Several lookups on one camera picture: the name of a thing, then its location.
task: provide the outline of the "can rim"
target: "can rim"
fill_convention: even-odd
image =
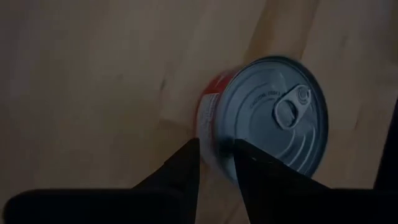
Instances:
[[[320,123],[317,124],[317,128],[319,129],[319,139],[321,140],[321,142],[318,145],[318,155],[314,157],[313,161],[311,162],[308,170],[305,172],[305,175],[312,177],[315,173],[315,171],[317,170],[317,168],[320,165],[321,160],[323,159],[323,156],[325,154],[326,151],[326,145],[328,142],[328,130],[329,130],[329,121],[328,121],[328,110],[327,110],[327,105],[326,105],[326,99],[325,96],[322,92],[322,89],[320,88],[317,80],[315,79],[315,76],[312,74],[312,72],[304,67],[304,65],[302,65],[300,62],[293,60],[291,58],[287,58],[285,56],[267,56],[267,57],[263,57],[263,58],[259,58],[251,63],[249,63],[248,65],[244,66],[242,69],[240,69],[238,72],[235,73],[234,77],[229,81],[227,87],[223,90],[220,98],[218,99],[218,103],[217,103],[217,107],[215,108],[215,111],[219,111],[221,110],[219,108],[219,102],[221,101],[224,93],[226,93],[228,91],[228,89],[232,88],[232,82],[234,82],[235,78],[240,75],[245,69],[257,64],[257,63],[261,63],[261,62],[278,62],[278,63],[282,63],[286,66],[291,67],[292,69],[294,69],[297,73],[301,74],[303,76],[304,79],[306,79],[307,83],[310,84],[310,86],[313,88],[313,90],[315,91],[314,97],[315,97],[315,101],[317,102],[318,106],[315,108],[317,111],[317,114],[319,114],[320,116],[320,120],[322,121],[322,126]],[[214,114],[214,126],[213,126],[213,133],[216,133],[216,120],[218,119],[218,112],[216,112]],[[220,145],[216,144],[215,145],[216,149],[215,149],[215,153],[218,159],[220,159]],[[227,170],[225,170],[225,168],[223,166],[221,166],[221,163],[219,162],[218,164],[220,166],[220,168],[223,170],[223,172],[226,174],[226,176],[231,179],[233,182],[236,182],[236,180],[234,180],[232,177],[230,177],[230,175],[228,174]]]

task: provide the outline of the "wooden surface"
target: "wooden surface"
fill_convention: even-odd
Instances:
[[[217,72],[277,54],[316,76],[330,135],[314,179],[371,187],[398,96],[394,0],[0,2],[0,203],[38,187],[132,187],[192,136]],[[247,223],[201,167],[198,223]]]

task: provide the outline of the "metal lid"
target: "metal lid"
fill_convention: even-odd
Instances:
[[[234,139],[245,139],[311,176],[328,136],[325,98],[301,64],[285,57],[265,57],[231,80],[218,103],[214,129],[221,168],[235,181],[233,157],[223,150]]]

